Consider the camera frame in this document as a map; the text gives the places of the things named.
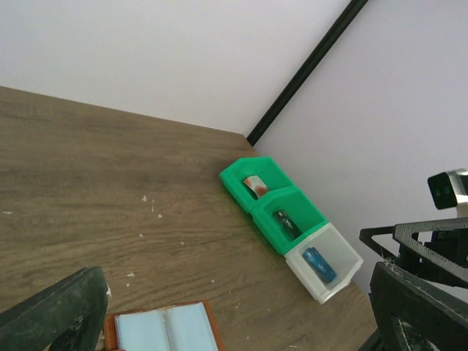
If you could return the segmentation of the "blue card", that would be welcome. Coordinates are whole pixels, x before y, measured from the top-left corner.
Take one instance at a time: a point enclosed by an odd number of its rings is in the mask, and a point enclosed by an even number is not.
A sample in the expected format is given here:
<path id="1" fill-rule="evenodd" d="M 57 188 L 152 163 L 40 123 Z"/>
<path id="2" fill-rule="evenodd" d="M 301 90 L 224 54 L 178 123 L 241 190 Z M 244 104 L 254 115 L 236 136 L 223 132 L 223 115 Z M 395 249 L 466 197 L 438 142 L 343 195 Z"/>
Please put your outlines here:
<path id="1" fill-rule="evenodd" d="M 331 283 L 337 277 L 335 270 L 332 269 L 316 248 L 311 247 L 306 249 L 302 254 L 302 258 L 324 284 Z"/>

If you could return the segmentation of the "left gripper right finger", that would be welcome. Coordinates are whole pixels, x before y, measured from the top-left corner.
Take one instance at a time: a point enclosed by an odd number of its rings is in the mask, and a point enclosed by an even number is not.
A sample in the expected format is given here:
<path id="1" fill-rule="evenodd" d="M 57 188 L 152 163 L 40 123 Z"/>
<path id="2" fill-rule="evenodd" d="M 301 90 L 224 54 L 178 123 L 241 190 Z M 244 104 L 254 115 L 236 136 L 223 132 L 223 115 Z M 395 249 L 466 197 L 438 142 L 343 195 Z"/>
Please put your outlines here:
<path id="1" fill-rule="evenodd" d="M 374 267 L 369 350 L 466 350 L 467 303 L 388 261 Z"/>

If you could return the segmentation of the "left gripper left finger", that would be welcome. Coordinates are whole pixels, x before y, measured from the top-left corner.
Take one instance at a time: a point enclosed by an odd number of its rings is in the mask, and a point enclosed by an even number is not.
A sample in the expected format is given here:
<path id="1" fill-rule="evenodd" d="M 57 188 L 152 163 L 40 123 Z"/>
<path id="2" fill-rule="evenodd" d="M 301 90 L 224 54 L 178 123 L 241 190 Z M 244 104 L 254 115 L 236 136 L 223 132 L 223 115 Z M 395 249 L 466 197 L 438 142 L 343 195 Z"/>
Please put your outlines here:
<path id="1" fill-rule="evenodd" d="M 99 266 L 74 272 L 1 313 L 1 349 L 95 350 L 107 291 Z"/>

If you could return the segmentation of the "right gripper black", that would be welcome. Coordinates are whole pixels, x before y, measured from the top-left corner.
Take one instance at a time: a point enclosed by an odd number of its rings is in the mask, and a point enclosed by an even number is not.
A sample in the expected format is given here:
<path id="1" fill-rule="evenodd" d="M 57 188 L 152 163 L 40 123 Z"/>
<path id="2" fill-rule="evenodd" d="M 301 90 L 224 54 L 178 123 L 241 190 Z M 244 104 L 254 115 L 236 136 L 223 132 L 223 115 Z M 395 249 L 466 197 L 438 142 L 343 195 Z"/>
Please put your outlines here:
<path id="1" fill-rule="evenodd" d="M 394 254 L 381 243 L 390 239 Z M 426 281 L 467 288 L 467 218 L 364 228 L 359 240 L 383 260 Z"/>

